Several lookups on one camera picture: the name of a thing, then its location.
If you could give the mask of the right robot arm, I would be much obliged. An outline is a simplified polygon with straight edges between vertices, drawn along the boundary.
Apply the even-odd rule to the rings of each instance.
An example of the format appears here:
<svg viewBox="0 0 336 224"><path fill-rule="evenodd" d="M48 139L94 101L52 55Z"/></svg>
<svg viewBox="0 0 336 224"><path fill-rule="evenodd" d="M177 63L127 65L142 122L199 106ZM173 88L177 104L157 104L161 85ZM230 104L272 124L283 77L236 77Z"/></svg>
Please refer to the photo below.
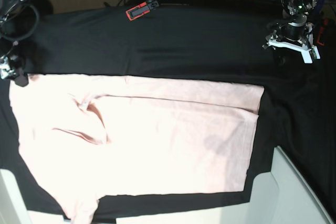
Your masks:
<svg viewBox="0 0 336 224"><path fill-rule="evenodd" d="M5 25L18 17L24 9L30 8L35 21L32 27L22 35L10 35L5 32ZM30 0L1 0L1 79L12 80L16 85L25 87L28 85L28 76L24 72L25 60L17 53L20 41L32 36L40 21L38 9L30 3Z"/></svg>

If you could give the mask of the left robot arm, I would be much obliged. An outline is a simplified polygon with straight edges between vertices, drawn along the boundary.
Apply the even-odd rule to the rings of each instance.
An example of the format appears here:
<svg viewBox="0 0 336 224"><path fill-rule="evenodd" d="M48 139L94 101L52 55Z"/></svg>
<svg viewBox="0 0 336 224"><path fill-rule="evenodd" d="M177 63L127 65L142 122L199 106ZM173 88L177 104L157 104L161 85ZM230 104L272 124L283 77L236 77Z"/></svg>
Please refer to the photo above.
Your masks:
<svg viewBox="0 0 336 224"><path fill-rule="evenodd" d="M313 39L313 11L317 0L281 0L281 4L283 19L269 25L270 34L266 36L263 48L296 51L301 54L305 64L320 59Z"/></svg>

